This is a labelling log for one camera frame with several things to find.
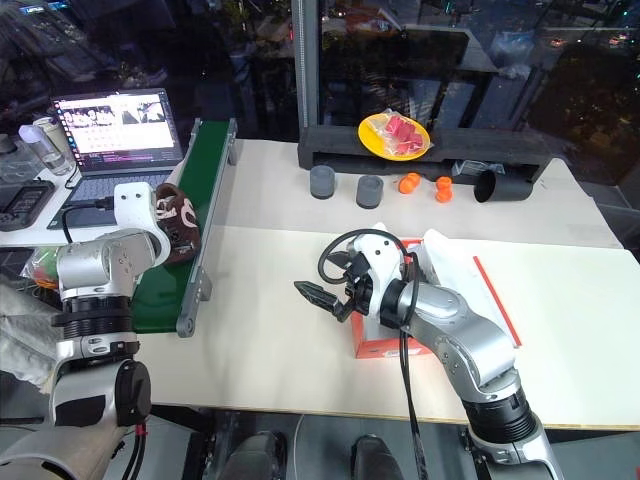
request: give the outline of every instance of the glass window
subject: glass window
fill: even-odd
[[[638,0],[323,0],[318,124],[535,131],[578,180],[640,156]]]
[[[296,141],[289,0],[0,0],[0,131],[50,97],[167,90],[183,147],[195,117]]]

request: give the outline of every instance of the white table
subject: white table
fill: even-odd
[[[319,281],[317,258],[336,234],[383,221],[399,236],[436,228],[452,238],[493,240],[465,245],[480,255],[516,323],[523,341],[517,366],[545,424],[640,428],[638,264],[562,161],[551,162],[524,202],[481,205],[472,187],[455,185],[454,200],[441,205],[430,182],[404,196],[397,178],[386,177],[381,205],[363,210],[355,204],[357,176],[338,175],[336,194],[316,200],[295,144],[239,143],[207,251],[213,298],[200,307],[195,336],[141,338],[154,402],[406,417],[397,360],[354,359],[349,326],[292,285]],[[59,205],[64,193],[56,193]],[[33,227],[2,234],[0,244],[61,243],[61,232],[44,230],[59,205]],[[87,239],[101,231],[72,233]],[[465,421],[432,355],[413,357],[411,370],[420,418]]]

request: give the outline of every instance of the laptop keyboard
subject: laptop keyboard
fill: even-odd
[[[69,200],[77,202],[110,197],[113,195],[113,189],[120,183],[147,182],[151,185],[151,188],[155,189],[164,182],[167,177],[168,175],[166,173],[161,173],[152,175],[127,175],[124,177],[84,178]]]

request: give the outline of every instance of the laptop screen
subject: laptop screen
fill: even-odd
[[[164,89],[53,100],[82,172],[176,165],[182,150]]]

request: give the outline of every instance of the yellow plate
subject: yellow plate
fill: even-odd
[[[416,158],[424,155],[424,153],[429,148],[429,145],[431,144],[431,139],[429,138],[429,134],[427,133],[427,131],[424,129],[422,125],[420,125],[415,120],[407,117],[402,117],[402,118],[407,122],[412,123],[413,126],[416,127],[416,132],[421,134],[424,137],[425,139],[424,148],[410,155],[390,155],[389,153],[387,153],[387,151],[384,149],[384,141],[369,126],[369,120],[375,120],[376,118],[383,117],[384,115],[386,114],[376,113],[375,115],[371,115],[365,118],[362,122],[360,122],[360,125],[358,126],[358,137],[360,138],[360,141],[362,142],[362,144],[365,147],[367,147],[367,150],[369,150],[374,155],[377,155],[382,158],[386,158],[387,160],[393,160],[396,162],[405,162],[407,160],[415,160]]]

